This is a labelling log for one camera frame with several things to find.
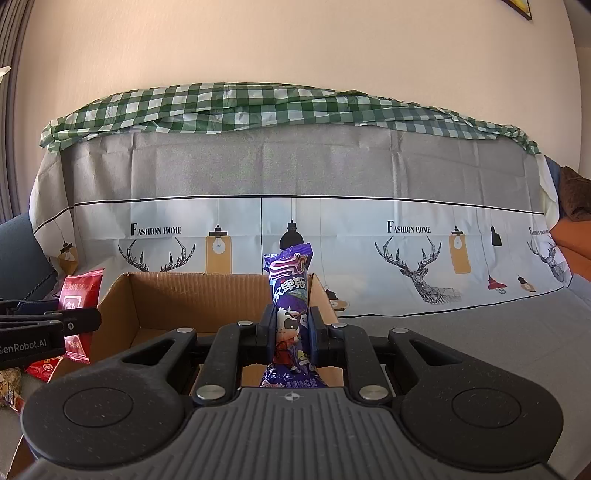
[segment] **brown pillow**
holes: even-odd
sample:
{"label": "brown pillow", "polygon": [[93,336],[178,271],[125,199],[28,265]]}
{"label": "brown pillow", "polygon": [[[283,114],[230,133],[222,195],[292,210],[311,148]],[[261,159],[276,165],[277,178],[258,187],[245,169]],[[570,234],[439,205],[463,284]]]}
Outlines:
{"label": "brown pillow", "polygon": [[591,180],[570,167],[560,169],[558,198],[566,215],[573,222],[591,220]]}

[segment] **crosshair logo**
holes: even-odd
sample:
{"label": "crosshair logo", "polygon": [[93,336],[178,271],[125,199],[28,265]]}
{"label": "crosshair logo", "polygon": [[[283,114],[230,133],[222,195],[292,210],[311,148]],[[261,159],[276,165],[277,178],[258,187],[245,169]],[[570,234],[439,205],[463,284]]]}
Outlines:
{"label": "crosshair logo", "polygon": [[283,398],[287,401],[295,402],[296,400],[300,399],[300,395],[296,392],[289,392],[287,395],[284,395]]}

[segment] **green checkered cloth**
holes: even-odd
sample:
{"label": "green checkered cloth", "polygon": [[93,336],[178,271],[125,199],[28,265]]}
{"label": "green checkered cloth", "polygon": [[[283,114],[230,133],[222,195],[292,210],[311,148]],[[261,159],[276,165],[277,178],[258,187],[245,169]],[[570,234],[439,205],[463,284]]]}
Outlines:
{"label": "green checkered cloth", "polygon": [[40,145],[59,152],[76,142],[130,131],[217,134],[301,124],[375,125],[472,140],[502,136],[528,153],[540,153],[538,145],[513,125],[355,90],[270,83],[193,83],[117,93],[52,120],[41,133]]}

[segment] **black horizontal line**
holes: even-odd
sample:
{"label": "black horizontal line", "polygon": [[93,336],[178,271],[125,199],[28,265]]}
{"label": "black horizontal line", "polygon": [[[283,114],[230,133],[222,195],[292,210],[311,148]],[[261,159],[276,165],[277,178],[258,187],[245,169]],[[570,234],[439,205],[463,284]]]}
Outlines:
{"label": "black horizontal line", "polygon": [[495,303],[482,303],[480,305],[472,305],[470,307],[462,307],[462,308],[459,308],[459,309],[437,310],[436,312],[407,313],[405,315],[380,315],[380,314],[377,314],[377,313],[365,313],[365,314],[360,314],[360,315],[338,315],[337,318],[339,318],[339,319],[355,319],[355,318],[361,318],[361,317],[405,318],[405,317],[416,317],[418,315],[429,315],[429,314],[432,314],[432,313],[459,312],[461,310],[477,309],[477,308],[480,308],[480,307],[491,307],[493,305],[501,305],[503,303],[509,303],[509,302],[512,302],[512,301],[532,299],[534,297],[541,297],[542,295],[547,295],[548,293],[554,293],[555,291],[562,290],[563,288],[564,288],[564,286],[562,286],[560,288],[557,288],[556,290],[546,291],[544,293],[538,293],[537,295],[530,295],[530,296],[527,296],[527,297],[521,297],[519,299],[511,299],[511,300],[497,301]]}
{"label": "black horizontal line", "polygon": [[260,195],[260,194],[238,194],[238,195],[182,195],[174,197],[154,197],[147,199],[119,199],[119,200],[90,200],[88,202],[77,202],[73,206],[63,209],[57,215],[51,217],[49,220],[43,222],[38,226],[33,234],[49,222],[57,219],[60,215],[72,210],[74,207],[81,207],[86,205],[100,205],[103,203],[141,203],[141,202],[158,202],[160,200],[190,200],[190,199],[207,199],[207,198],[318,198],[318,199],[345,199],[345,200],[385,200],[398,202],[416,202],[416,203],[434,203],[437,205],[456,205],[462,207],[472,208],[487,208],[491,210],[503,210],[504,212],[519,212],[519,213],[534,213],[536,215],[543,215],[544,212],[534,212],[533,210],[519,210],[504,207],[494,207],[488,205],[474,205],[472,203],[456,203],[456,202],[442,202],[441,200],[422,200],[422,199],[408,199],[401,197],[366,197],[366,196],[345,196],[345,195]]}

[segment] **purple candy wrapper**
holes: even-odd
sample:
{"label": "purple candy wrapper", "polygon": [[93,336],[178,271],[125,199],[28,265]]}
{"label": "purple candy wrapper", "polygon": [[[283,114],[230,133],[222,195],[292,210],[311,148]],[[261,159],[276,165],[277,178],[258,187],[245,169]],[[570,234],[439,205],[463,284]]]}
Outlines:
{"label": "purple candy wrapper", "polygon": [[310,244],[294,245],[281,253],[265,255],[265,270],[273,303],[277,306],[275,356],[265,370],[262,387],[325,387],[309,358],[308,275]]}

